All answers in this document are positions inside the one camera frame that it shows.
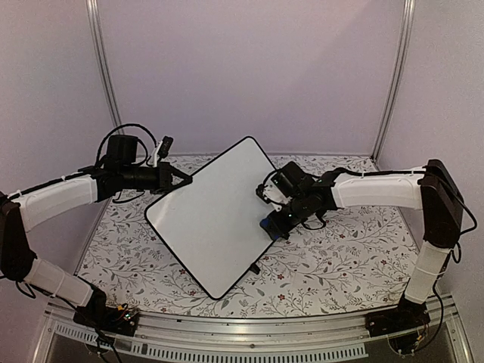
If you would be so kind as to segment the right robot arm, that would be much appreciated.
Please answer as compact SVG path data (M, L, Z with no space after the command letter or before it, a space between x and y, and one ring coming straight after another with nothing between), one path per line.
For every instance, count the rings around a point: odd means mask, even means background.
M295 162L270 172L256 195L274 209L260 223L272 239L287 239L311 216L323 219L329 211L354 206L394 206L423 213L423 244L391 323L408 329L420 317L462 235L478 222L441 160L403 171L354 172L336 168L320 176L303 171Z

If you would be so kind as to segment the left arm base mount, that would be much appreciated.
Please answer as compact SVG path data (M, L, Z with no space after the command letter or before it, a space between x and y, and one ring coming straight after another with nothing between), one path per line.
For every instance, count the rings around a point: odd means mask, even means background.
M103 332L133 337L138 327L139 309L126 303L121 306L107 306L102 299L93 300L87 306L76 309L73 321Z

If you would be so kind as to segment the blue whiteboard eraser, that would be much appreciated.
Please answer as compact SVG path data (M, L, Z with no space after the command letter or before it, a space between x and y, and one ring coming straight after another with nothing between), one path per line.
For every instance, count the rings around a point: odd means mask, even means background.
M270 218L263 219L259 223L259 226L270 237L272 241L276 241L279 239L288 239L287 232L285 232L276 222L274 222Z

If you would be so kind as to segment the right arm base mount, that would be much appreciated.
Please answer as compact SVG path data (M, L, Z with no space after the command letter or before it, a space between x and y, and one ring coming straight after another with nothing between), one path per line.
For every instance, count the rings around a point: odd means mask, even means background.
M365 328L370 337L387 336L389 347L398 355L414 354L427 337L430 316L427 305L401 300L391 309L370 312Z

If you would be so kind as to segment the white whiteboard black frame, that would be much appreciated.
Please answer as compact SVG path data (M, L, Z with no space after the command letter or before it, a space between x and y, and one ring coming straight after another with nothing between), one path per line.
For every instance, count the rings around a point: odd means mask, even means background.
M192 183L151 203L147 223L211 299L222 299L272 245L259 223L273 206L256 188L275 166L255 138L232 145Z

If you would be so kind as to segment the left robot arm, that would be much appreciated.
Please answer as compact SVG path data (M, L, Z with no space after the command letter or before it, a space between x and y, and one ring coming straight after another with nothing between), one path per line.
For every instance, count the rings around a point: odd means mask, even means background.
M102 139L95 162L73 174L44 184L1 195L1 277L24 283L27 296L36 288L81 308L96 328L113 320L106 294L83 279L40 259L27 235L35 227L72 209L108 200L125 190L166 194L192 183L191 175L165 159L173 139L153 140L153 150L135 135L117 126Z

